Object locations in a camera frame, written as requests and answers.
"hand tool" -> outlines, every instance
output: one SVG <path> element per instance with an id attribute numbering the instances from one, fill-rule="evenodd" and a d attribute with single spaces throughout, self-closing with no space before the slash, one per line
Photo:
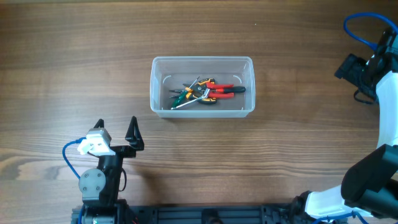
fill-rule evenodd
<path id="1" fill-rule="evenodd" d="M 194 92 L 198 94 L 203 94 L 207 89 L 211 89 L 209 93 L 209 98 L 233 98 L 234 93 L 244 93 L 246 88 L 243 86 L 233 86 L 233 84 L 215 84 L 214 78 L 205 78 L 200 80 L 198 83 L 192 86 Z"/>
<path id="2" fill-rule="evenodd" d="M 188 91 L 187 95 L 185 96 L 185 98 L 187 100 L 194 100 L 199 97 L 199 96 L 195 96 L 192 93 L 192 91 L 193 91 L 192 89 L 188 89 L 188 90 L 189 91 Z M 174 92 L 174 93 L 182 93 L 184 90 L 169 90 L 169 91 Z M 169 98 L 178 98 L 178 97 L 180 97 L 180 95 L 170 96 Z M 213 104 L 217 103 L 217 100 L 216 100 L 216 98 L 206 98 L 206 99 L 198 100 L 198 102 L 201 104 L 204 104 L 204 105 L 213 105 Z"/>
<path id="3" fill-rule="evenodd" d="M 206 99 L 207 96 L 209 95 L 209 92 L 210 92 L 210 89 L 207 89 L 207 90 L 205 90 L 205 93 L 204 93 L 201 97 L 198 97 L 198 98 L 196 98 L 196 99 L 194 99 L 194 100 L 188 101 L 188 102 L 186 102 L 186 103 L 184 103 L 184 104 L 181 104 L 181 105 L 179 105 L 179 106 L 173 107 L 172 110 L 179 109 L 179 108 L 181 108 L 181 107 L 183 107 L 183 106 L 186 106 L 186 105 L 191 104 L 191 103 L 193 103 L 193 102 L 195 102 L 195 101 L 198 101 L 198 100 Z"/>
<path id="4" fill-rule="evenodd" d="M 192 85 L 190 85 L 188 88 L 191 89 L 191 87 L 196 84 L 196 82 L 198 81 L 199 77 L 192 83 Z M 181 95 L 174 101 L 172 108 L 178 106 L 181 101 L 185 98 L 185 96 L 187 95 L 188 91 L 185 89 L 184 91 L 182 91 Z"/>

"green-handled tool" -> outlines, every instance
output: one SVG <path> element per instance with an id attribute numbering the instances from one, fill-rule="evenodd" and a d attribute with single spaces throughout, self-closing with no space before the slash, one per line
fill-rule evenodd
<path id="1" fill-rule="evenodd" d="M 188 88 L 188 90 L 191 89 L 191 87 L 198 81 L 198 79 L 199 77 L 192 83 L 192 85 Z M 187 90 L 182 91 L 181 95 L 174 101 L 172 108 L 177 107 L 183 101 L 187 93 L 188 93 Z"/>

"red-handled pliers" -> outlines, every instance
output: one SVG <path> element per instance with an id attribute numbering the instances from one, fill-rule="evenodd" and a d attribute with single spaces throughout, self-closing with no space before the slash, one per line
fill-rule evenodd
<path id="1" fill-rule="evenodd" d="M 244 93 L 246 91 L 243 86 L 235 86 L 233 84 L 215 84 L 214 78 L 206 78 L 200 80 L 193 87 L 193 91 L 199 94 L 203 94 L 204 91 L 209 88 L 212 91 L 209 93 L 209 98 L 226 99 L 234 97 L 234 93 Z"/>

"wood grain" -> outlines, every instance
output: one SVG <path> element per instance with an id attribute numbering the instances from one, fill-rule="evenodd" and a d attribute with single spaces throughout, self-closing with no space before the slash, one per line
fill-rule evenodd
<path id="1" fill-rule="evenodd" d="M 99 118 L 124 144 L 137 116 L 145 151 L 124 163 L 130 205 L 288 202 L 341 183 L 374 150 L 378 107 L 333 76 L 371 51 L 342 29 L 395 1 L 138 1 L 0 6 L 0 223 L 68 223 L 81 205 L 61 148 Z M 350 28 L 377 41 L 385 25 Z M 256 109 L 245 119 L 160 119 L 151 63 L 165 55 L 243 55 Z M 67 152 L 79 173 L 96 159 Z"/>

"tool handle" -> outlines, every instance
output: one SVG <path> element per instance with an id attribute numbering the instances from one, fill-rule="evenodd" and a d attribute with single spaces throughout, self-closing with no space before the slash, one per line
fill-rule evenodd
<path id="1" fill-rule="evenodd" d="M 172 108 L 178 106 L 187 95 L 188 91 L 184 90 L 181 95 L 173 102 Z"/>
<path id="2" fill-rule="evenodd" d="M 215 92 L 209 93 L 209 98 L 229 99 L 229 98 L 233 98 L 233 97 L 234 97 L 234 93 L 215 93 Z"/>
<path id="3" fill-rule="evenodd" d="M 235 86 L 231 88 L 217 89 L 216 91 L 220 93 L 244 93 L 246 88 L 243 86 Z"/>
<path id="4" fill-rule="evenodd" d="M 206 86 L 207 86 L 207 88 L 214 90 L 214 89 L 218 89 L 218 88 L 231 88 L 234 85 L 233 84 L 220 84 L 219 85 L 219 84 L 214 84 L 214 83 L 209 82 L 206 84 Z"/>
<path id="5" fill-rule="evenodd" d="M 204 105 L 213 105 L 215 103 L 217 103 L 217 99 L 216 98 L 207 98 L 207 99 L 202 99 L 198 101 L 201 104 Z"/>

